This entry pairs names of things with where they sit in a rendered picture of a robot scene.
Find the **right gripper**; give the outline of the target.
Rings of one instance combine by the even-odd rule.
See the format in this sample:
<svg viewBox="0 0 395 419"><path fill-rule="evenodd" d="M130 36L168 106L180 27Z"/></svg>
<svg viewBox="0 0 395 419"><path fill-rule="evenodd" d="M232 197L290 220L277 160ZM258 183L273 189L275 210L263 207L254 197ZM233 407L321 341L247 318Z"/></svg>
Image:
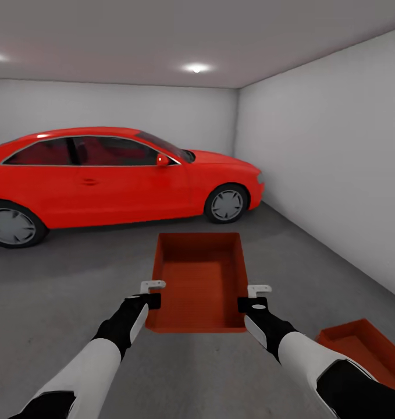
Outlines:
<svg viewBox="0 0 395 419"><path fill-rule="evenodd" d="M247 314L247 307L250 303L257 302L262 303L265 307L268 306L267 298L266 297L257 297L256 299L249 299L248 297L238 297L238 309L240 313Z"/></svg>

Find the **storage box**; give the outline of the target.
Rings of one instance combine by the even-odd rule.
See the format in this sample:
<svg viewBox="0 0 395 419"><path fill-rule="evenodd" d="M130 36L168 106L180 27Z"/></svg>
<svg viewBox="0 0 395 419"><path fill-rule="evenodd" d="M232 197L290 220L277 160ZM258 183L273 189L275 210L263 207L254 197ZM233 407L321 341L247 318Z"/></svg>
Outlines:
<svg viewBox="0 0 395 419"><path fill-rule="evenodd" d="M351 341L359 343L358 352L363 351L365 356L372 357L365 361L359 358L359 354L348 347ZM395 346L366 318L324 329L316 343L352 358L367 372L373 373L380 383L390 388L395 386L389 379L395 380ZM376 366L377 363L383 370Z"/></svg>
<svg viewBox="0 0 395 419"><path fill-rule="evenodd" d="M152 280L164 280L161 308L145 327L157 333L243 333L248 279L239 232L160 233Z"/></svg>

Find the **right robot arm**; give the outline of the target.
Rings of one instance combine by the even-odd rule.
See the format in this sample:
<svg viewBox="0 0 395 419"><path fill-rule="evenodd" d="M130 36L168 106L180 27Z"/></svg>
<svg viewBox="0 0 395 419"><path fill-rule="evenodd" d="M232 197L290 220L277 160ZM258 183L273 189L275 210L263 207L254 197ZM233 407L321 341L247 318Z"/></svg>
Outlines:
<svg viewBox="0 0 395 419"><path fill-rule="evenodd" d="M322 419L395 419L395 388L352 358L324 347L268 311L268 285L248 285L238 297L247 330L272 353Z"/></svg>

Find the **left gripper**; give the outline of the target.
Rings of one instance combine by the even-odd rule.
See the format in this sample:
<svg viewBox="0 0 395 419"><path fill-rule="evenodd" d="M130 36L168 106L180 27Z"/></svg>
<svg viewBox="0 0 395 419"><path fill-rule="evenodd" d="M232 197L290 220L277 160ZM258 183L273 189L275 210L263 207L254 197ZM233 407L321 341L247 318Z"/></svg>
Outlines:
<svg viewBox="0 0 395 419"><path fill-rule="evenodd" d="M161 294L153 293L143 293L144 297L146 297L149 301L149 310L151 309L160 309L161 308Z"/></svg>

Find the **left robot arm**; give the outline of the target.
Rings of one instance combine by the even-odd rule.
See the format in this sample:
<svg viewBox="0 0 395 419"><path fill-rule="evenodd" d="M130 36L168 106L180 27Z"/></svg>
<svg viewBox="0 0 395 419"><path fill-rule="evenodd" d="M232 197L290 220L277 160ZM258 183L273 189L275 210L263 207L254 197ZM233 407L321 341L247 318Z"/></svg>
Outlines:
<svg viewBox="0 0 395 419"><path fill-rule="evenodd" d="M147 319L161 308L164 280L142 281L140 295L126 297L86 347L9 419L97 419L115 374Z"/></svg>

